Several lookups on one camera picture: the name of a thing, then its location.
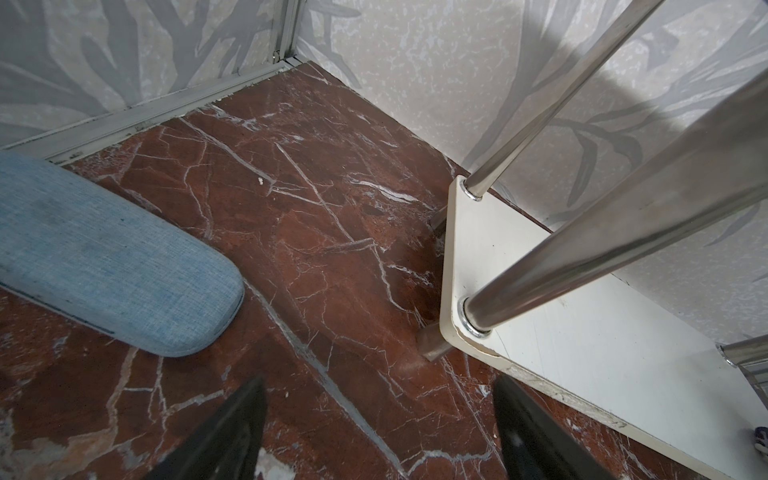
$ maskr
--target wallpaper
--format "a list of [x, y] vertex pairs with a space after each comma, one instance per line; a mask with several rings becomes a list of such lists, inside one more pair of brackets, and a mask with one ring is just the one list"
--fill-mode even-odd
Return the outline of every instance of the wallpaper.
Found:
[[[307, 0], [298, 49], [469, 170], [628, 0]], [[666, 0], [495, 189], [553, 229], [768, 68], [763, 0]], [[768, 333], [768, 205], [617, 275], [711, 339]]]
[[0, 0], [0, 146], [271, 61], [276, 0]]

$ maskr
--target floor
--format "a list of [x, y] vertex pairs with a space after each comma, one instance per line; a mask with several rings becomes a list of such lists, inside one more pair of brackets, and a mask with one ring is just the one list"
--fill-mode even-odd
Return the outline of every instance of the floor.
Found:
[[[72, 164], [227, 255], [247, 295], [209, 348], [161, 358], [0, 293], [0, 476], [140, 478], [266, 379], [257, 478], [505, 478], [490, 385], [437, 320], [449, 159], [313, 64]], [[617, 478], [690, 470], [532, 395]]]

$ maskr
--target metal tube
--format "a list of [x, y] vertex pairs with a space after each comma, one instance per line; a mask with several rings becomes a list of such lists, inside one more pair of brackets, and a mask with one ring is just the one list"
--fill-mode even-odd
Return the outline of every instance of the metal tube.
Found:
[[571, 100], [589, 77], [619, 49], [662, 1], [633, 0], [561, 80], [561, 84], [568, 85], [568, 88], [560, 98], [525, 125], [475, 173], [471, 174], [465, 181], [467, 190], [476, 197], [482, 197], [509, 167], [509, 164], [536, 138], [536, 135], [544, 130], [547, 123]]
[[768, 197], [768, 71], [465, 302], [481, 331]]
[[733, 366], [748, 366], [768, 360], [768, 335], [757, 336], [730, 345], [719, 345], [717, 349]]
[[434, 362], [446, 353], [453, 350], [453, 346], [446, 342], [440, 333], [440, 322], [427, 325], [416, 334], [416, 346], [419, 353]]

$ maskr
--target blue ironing board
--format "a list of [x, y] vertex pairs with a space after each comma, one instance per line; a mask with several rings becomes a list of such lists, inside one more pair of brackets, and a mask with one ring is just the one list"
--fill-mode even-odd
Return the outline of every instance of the blue ironing board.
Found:
[[47, 161], [0, 152], [0, 286], [162, 356], [210, 345], [243, 301], [205, 243]]

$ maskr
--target white shelf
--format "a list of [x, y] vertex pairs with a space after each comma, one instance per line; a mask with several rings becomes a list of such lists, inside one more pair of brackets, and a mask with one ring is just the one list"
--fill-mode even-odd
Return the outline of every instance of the white shelf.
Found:
[[549, 233], [491, 195], [449, 193], [440, 330], [455, 347], [712, 480], [765, 480], [753, 429], [768, 410], [714, 343], [615, 276], [477, 339], [474, 293]]

